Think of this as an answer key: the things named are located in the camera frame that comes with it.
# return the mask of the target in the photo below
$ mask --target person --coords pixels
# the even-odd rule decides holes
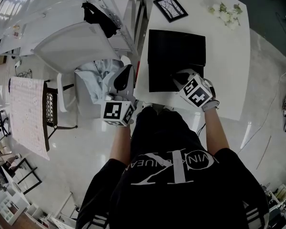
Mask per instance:
[[[132,137],[129,127],[116,127],[110,158],[92,179],[76,229],[92,228],[101,215],[111,229],[266,228],[263,189],[229,148],[216,106],[204,108],[204,117],[207,151],[166,107],[157,114],[146,105]]]

